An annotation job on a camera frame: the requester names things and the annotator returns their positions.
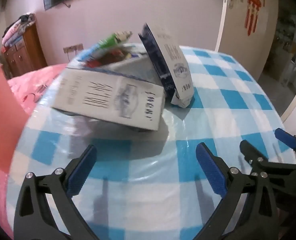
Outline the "grey milk carton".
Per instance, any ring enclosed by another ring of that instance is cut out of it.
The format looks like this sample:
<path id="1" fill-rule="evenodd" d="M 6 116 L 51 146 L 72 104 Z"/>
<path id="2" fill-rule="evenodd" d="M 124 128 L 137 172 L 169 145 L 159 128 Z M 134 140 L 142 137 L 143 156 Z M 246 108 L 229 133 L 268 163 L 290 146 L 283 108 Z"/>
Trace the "grey milk carton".
<path id="1" fill-rule="evenodd" d="M 63 72 L 52 108 L 157 131 L 164 107 L 164 88 L 130 77 L 68 68 Z"/>
<path id="2" fill-rule="evenodd" d="M 188 62 L 177 40 L 163 26 L 144 24 L 139 38 L 173 105 L 187 108 L 194 96 Z"/>

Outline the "white door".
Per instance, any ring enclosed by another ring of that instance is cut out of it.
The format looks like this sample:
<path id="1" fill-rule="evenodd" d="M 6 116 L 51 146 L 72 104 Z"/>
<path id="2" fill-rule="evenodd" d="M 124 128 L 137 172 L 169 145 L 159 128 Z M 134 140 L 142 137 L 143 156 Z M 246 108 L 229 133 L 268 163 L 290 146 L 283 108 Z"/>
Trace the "white door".
<path id="1" fill-rule="evenodd" d="M 267 61 L 279 0 L 223 0 L 215 50 L 236 59 L 255 79 Z"/>

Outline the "orange plastic bucket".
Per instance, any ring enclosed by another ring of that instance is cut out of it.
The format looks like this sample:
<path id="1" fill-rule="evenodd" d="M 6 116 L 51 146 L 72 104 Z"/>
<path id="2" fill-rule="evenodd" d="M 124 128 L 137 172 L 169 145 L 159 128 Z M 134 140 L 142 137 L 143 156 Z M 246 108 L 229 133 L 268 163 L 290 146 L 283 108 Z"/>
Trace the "orange plastic bucket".
<path id="1" fill-rule="evenodd" d="M 0 170 L 9 172 L 16 145 L 29 118 L 17 102 L 0 64 Z"/>

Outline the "blue checkered plastic mat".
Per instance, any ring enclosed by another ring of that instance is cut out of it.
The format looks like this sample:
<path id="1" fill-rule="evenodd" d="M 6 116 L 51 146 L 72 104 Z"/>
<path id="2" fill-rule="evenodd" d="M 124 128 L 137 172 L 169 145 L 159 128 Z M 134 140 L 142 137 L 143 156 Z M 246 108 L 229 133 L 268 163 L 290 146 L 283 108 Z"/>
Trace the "blue checkered plastic mat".
<path id="1" fill-rule="evenodd" d="M 273 104 L 232 56 L 182 47 L 194 84 L 188 108 L 167 104 L 156 132 L 52 109 L 59 81 L 40 99 L 13 155 L 6 194 L 9 224 L 25 175 L 65 167 L 88 145 L 97 161 L 81 192 L 77 209 L 101 239 L 192 239 L 220 201 L 196 159 L 204 142 L 214 155 L 243 173 L 250 165 L 239 150 L 249 141 L 270 161 L 295 163 L 279 142 L 283 126 Z"/>

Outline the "grey milk carton standing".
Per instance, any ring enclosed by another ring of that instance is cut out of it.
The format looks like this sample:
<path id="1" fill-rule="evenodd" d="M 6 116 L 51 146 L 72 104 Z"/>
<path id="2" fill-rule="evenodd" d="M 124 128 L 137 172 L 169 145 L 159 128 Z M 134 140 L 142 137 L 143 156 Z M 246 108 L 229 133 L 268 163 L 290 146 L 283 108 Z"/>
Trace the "grey milk carton standing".
<path id="1" fill-rule="evenodd" d="M 144 24 L 139 38 L 173 105 L 187 108 L 194 96 L 188 62 L 177 40 L 163 26 Z"/>

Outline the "pink heart blanket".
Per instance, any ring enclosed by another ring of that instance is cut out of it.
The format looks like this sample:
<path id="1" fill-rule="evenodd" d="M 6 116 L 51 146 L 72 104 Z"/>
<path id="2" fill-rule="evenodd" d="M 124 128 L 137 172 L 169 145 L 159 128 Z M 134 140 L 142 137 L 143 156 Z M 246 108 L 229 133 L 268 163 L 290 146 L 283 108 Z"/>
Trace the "pink heart blanket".
<path id="1" fill-rule="evenodd" d="M 7 80 L 17 102 L 31 116 L 36 104 L 45 94 L 46 89 L 64 70 L 65 64 L 57 64 L 40 70 L 28 72 Z M 13 239 L 13 232 L 6 214 L 6 185 L 8 173 L 0 170 L 0 234 L 1 239 Z"/>

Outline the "grey open cardboard box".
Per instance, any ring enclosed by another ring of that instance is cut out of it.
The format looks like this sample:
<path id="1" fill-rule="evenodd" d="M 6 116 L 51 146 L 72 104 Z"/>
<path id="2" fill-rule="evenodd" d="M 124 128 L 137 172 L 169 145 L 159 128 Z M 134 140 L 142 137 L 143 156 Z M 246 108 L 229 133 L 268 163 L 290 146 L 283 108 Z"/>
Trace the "grey open cardboard box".
<path id="1" fill-rule="evenodd" d="M 99 58 L 90 56 L 90 49 L 83 50 L 67 65 L 71 69 L 115 73 L 161 85 L 160 78 L 142 45 L 124 44 L 107 51 Z"/>

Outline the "red door decoration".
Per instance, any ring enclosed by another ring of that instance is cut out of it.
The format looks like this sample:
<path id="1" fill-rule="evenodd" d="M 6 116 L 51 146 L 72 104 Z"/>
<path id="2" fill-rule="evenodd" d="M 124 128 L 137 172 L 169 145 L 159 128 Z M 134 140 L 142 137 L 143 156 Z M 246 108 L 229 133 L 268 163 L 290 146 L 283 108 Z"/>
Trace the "red door decoration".
<path id="1" fill-rule="evenodd" d="M 247 29 L 248 36 L 256 31 L 258 13 L 262 7 L 265 7 L 265 0 L 247 0 L 247 12 L 244 27 Z"/>

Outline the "brown wooden cabinet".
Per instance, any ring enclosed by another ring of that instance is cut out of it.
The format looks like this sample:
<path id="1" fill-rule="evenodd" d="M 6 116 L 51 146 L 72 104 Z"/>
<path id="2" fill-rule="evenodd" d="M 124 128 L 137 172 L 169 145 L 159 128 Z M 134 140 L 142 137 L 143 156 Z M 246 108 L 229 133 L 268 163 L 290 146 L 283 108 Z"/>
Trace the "brown wooden cabinet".
<path id="1" fill-rule="evenodd" d="M 28 27 L 21 39 L 7 48 L 2 55 L 8 64 L 12 77 L 21 76 L 47 66 L 35 23 Z"/>

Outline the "green snack wrapper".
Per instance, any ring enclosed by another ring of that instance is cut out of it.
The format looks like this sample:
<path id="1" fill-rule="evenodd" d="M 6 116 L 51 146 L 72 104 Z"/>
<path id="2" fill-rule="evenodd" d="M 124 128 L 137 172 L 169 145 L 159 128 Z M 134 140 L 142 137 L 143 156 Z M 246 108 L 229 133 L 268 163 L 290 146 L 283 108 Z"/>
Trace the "green snack wrapper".
<path id="1" fill-rule="evenodd" d="M 115 46 L 119 46 L 125 42 L 127 42 L 130 37 L 132 36 L 132 32 L 131 31 L 118 31 L 115 32 L 111 35 L 109 35 L 109 37 L 107 37 L 104 40 L 99 41 L 99 47 L 101 49 L 108 49 L 108 48 L 112 48 Z"/>

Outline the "folded clothes pile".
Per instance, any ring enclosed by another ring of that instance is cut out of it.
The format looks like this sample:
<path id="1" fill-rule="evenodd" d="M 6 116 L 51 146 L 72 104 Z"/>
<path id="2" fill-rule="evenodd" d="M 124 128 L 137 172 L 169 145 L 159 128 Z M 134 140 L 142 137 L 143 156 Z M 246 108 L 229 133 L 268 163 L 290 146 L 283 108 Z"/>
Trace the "folded clothes pile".
<path id="1" fill-rule="evenodd" d="M 2 45 L 4 47 L 9 47 L 10 44 L 23 35 L 26 29 L 32 26 L 35 21 L 36 17 L 33 13 L 21 15 L 4 33 L 2 37 Z"/>

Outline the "wall power socket strip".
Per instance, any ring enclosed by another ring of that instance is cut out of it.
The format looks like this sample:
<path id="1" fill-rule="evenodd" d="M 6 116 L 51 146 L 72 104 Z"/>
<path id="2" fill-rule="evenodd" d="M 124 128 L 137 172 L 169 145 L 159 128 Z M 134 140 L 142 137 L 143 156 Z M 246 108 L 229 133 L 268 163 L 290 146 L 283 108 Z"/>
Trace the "wall power socket strip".
<path id="1" fill-rule="evenodd" d="M 74 52 L 74 51 L 75 52 L 82 51 L 82 50 L 83 50 L 83 44 L 82 43 L 63 48 L 63 51 L 64 51 L 65 54 L 70 53 L 70 52 Z"/>

